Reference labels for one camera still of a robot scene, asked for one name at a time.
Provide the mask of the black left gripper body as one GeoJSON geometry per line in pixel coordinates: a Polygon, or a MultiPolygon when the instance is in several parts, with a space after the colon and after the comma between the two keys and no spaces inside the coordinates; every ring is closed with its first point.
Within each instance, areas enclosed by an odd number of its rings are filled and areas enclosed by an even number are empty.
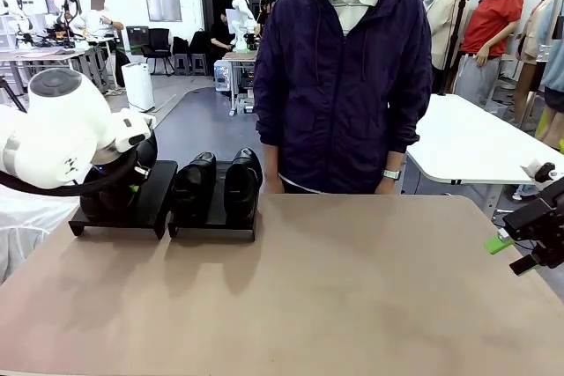
{"type": "Polygon", "coordinates": [[[152,131],[151,135],[139,143],[133,151],[136,154],[136,162],[131,174],[133,176],[148,176],[158,156],[158,144],[155,133],[152,131]]]}

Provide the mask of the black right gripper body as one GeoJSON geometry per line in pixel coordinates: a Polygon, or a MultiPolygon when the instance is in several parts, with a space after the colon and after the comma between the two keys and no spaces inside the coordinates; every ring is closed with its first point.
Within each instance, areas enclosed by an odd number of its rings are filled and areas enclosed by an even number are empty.
{"type": "Polygon", "coordinates": [[[537,242],[533,256],[539,266],[563,263],[563,182],[545,188],[533,203],[535,219],[532,238],[537,242]]]}

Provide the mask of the person's right hand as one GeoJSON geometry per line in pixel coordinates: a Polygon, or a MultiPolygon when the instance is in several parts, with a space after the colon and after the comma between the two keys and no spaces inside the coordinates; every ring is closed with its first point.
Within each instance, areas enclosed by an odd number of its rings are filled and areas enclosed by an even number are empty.
{"type": "Polygon", "coordinates": [[[264,193],[284,194],[285,187],[277,172],[266,173],[264,175],[264,193]]]}

